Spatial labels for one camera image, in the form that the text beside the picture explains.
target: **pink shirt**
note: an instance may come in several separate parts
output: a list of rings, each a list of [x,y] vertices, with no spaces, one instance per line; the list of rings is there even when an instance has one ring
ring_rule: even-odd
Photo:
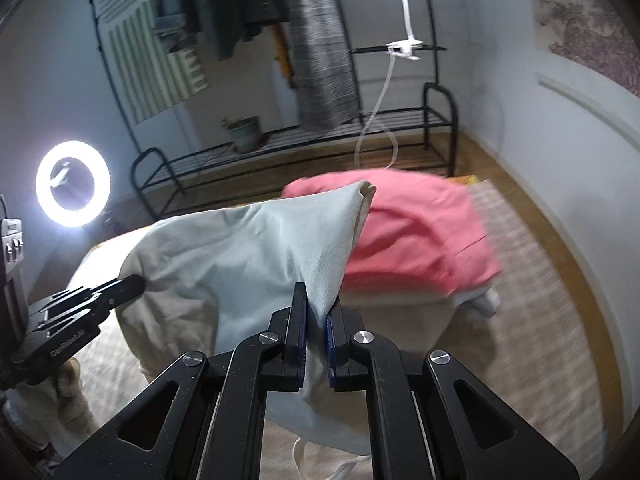
[[[283,198],[367,180],[377,191],[344,272],[344,288],[434,288],[486,284],[500,263],[464,186],[417,171],[353,170],[300,178]]]

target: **ring light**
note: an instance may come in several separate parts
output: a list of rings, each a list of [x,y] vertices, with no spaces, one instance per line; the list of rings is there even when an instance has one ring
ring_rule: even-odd
[[[64,158],[76,158],[82,162],[94,179],[94,195],[77,211],[63,208],[51,192],[51,172]],[[42,210],[54,222],[65,227],[80,227],[96,218],[107,204],[110,188],[111,179],[104,159],[95,148],[78,140],[63,142],[53,148],[42,159],[36,175],[36,196]]]

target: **flower pot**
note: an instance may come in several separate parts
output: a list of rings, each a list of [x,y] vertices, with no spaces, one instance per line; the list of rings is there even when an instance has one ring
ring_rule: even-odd
[[[238,153],[249,153],[257,150],[266,140],[260,130],[260,117],[249,117],[232,124],[227,128],[229,137]]]

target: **white lamp cable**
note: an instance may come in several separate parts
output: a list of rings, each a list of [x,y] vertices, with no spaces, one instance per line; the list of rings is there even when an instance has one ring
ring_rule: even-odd
[[[409,0],[402,0],[402,11],[404,13],[404,28],[406,30],[407,40],[415,41],[414,31],[411,27],[411,15],[409,13]],[[394,71],[394,65],[396,64],[396,56],[398,55],[398,53],[394,51],[394,48],[392,45],[393,44],[389,44],[388,46],[389,68],[386,71],[385,83],[382,85],[382,91],[378,96],[376,105],[373,107],[371,115],[369,116],[369,119],[365,123],[362,131],[360,132],[360,135],[358,136],[358,140],[356,142],[356,149],[355,149],[355,152],[353,153],[353,165],[356,168],[360,167],[360,149],[362,147],[362,141],[364,140],[364,136],[367,134],[367,130],[369,129],[369,126],[373,122],[375,122],[377,126],[379,126],[386,133],[386,136],[389,137],[394,147],[393,155],[391,156],[391,162],[388,164],[385,170],[388,170],[388,168],[391,168],[395,163],[396,158],[398,158],[399,147],[398,147],[398,140],[396,139],[396,136],[383,123],[381,123],[379,120],[376,119],[376,114],[380,109],[380,105],[382,104],[382,99],[384,99],[386,90],[389,88],[389,82],[391,81],[391,76]]]
[[[291,450],[293,463],[296,466],[296,470],[301,480],[310,480],[309,477],[302,471],[305,459],[305,446],[308,443],[308,440],[299,437],[293,444],[293,449]],[[328,476],[324,480],[344,480],[360,462],[367,462],[368,460],[371,460],[371,455],[358,455],[354,458],[344,460],[332,473],[332,475]]]
[[[409,0],[402,0],[402,12],[404,13],[404,30],[409,40],[414,40],[414,31],[411,28],[411,16],[409,15]]]

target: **metal shelf rack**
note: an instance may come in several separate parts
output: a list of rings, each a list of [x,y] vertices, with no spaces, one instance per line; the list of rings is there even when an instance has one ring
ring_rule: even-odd
[[[372,54],[377,52],[386,52],[386,46],[367,46],[361,48],[353,48],[351,39],[349,37],[348,30],[344,19],[344,13],[340,0],[337,1],[338,12],[345,30],[348,47],[351,54],[351,66],[353,70],[353,76],[358,80],[355,65],[353,63],[353,56],[360,54]],[[438,63],[438,54],[442,51],[446,51],[445,47],[439,46],[436,36],[435,20],[433,15],[433,6],[431,0],[425,0],[430,17],[430,43],[424,44],[419,50],[431,52],[431,59],[433,63],[434,81],[426,82],[422,88],[422,105],[419,107],[410,108],[393,108],[389,110],[382,110],[378,112],[378,119],[392,132],[400,132],[403,130],[423,130],[422,142],[414,144],[404,144],[404,146],[416,146],[421,145],[425,150],[429,150],[428,159],[433,160],[429,164],[420,167],[422,170],[446,170],[447,176],[453,176],[456,164],[456,152],[458,146],[458,110],[456,107],[453,95],[443,86],[440,85],[440,67]],[[430,106],[430,94],[431,92],[437,92],[444,96],[448,103],[448,113],[443,114],[435,110]],[[362,101],[360,96],[360,88],[358,86],[358,104],[360,110],[363,110]],[[206,150],[190,153],[189,155],[180,156],[172,160],[167,159],[165,154],[159,148],[149,148],[133,161],[130,170],[130,180],[134,190],[136,191],[140,201],[144,205],[146,211],[152,217],[153,220],[159,220],[162,218],[168,218],[177,214],[184,214],[194,210],[204,209],[212,207],[227,200],[244,200],[251,199],[253,196],[264,195],[268,193],[277,193],[280,189],[264,190],[260,193],[247,193],[238,194],[236,196],[226,197],[225,200],[214,200],[209,202],[196,201],[195,198],[191,200],[189,205],[185,206],[185,197],[190,194],[197,196],[197,192],[203,186],[208,186],[212,183],[229,181],[234,178],[241,178],[249,173],[255,173],[257,171],[273,170],[289,164],[299,164],[300,160],[295,162],[281,162],[278,164],[265,165],[261,168],[243,171],[242,165],[238,165],[239,171],[234,171],[234,167],[238,162],[244,162],[255,159],[257,157],[264,158],[264,156],[272,155],[285,150],[292,150],[294,148],[305,148],[322,143],[334,142],[336,140],[343,139],[355,139],[360,135],[363,124],[366,122],[368,113],[361,111],[357,117],[354,117],[350,122],[342,124],[332,131],[325,134],[318,134],[312,132],[306,132],[299,126],[292,126],[289,128],[282,128],[267,132],[268,140],[258,150],[247,154],[240,154],[236,152],[231,142],[212,146]],[[437,151],[434,146],[429,142],[429,134],[432,128],[447,128],[449,131],[449,153],[447,156],[443,156]],[[372,126],[367,131],[367,135],[379,134],[382,130]],[[378,148],[375,150],[366,150],[368,152],[374,152],[382,150]],[[341,154],[332,154],[325,156],[313,156],[309,159],[303,159],[304,162],[311,162],[318,160],[319,158],[326,158],[329,156],[336,156]],[[147,160],[149,157],[156,156],[159,159],[159,165],[142,183],[138,177],[138,168],[140,164]],[[216,171],[225,169],[224,175],[216,177]],[[204,182],[199,182],[194,179],[194,176],[207,173],[210,177]],[[162,201],[164,205],[161,208],[154,208],[152,201],[150,200],[150,194],[154,190],[167,184],[174,184],[174,189],[169,195],[165,195]]]

